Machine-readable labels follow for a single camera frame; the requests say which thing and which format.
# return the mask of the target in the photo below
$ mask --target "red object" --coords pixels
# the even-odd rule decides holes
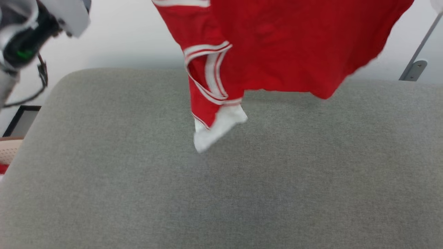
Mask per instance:
[[[0,163],[0,175],[4,175],[6,173],[6,170],[8,169],[8,167],[9,167],[9,165]]]
[[[191,107],[210,128],[249,89],[327,99],[383,49],[413,0],[153,0],[181,46]]]

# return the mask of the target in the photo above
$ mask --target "gray cushion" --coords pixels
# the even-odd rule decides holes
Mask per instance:
[[[199,155],[185,72],[67,76],[0,183],[0,248],[443,248],[443,85],[243,107]]]

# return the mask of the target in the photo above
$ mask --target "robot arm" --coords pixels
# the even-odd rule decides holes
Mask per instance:
[[[91,0],[0,0],[0,109],[20,70],[50,37],[61,30],[79,37],[86,30],[90,6]]]

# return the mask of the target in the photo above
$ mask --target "hanging garment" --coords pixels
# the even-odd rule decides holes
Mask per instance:
[[[245,90],[327,99],[413,0],[152,0],[181,46],[199,152],[247,116]]]

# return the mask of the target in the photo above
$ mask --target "black frame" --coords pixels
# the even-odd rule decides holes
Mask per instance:
[[[16,128],[20,118],[22,117],[23,113],[25,111],[34,111],[34,112],[38,112],[40,111],[41,106],[38,105],[21,105],[16,113],[16,115],[14,116],[14,118],[12,119],[11,123],[9,124],[8,128],[6,129],[6,131],[3,134],[3,137],[8,137],[12,134],[12,132],[14,131],[14,129]]]

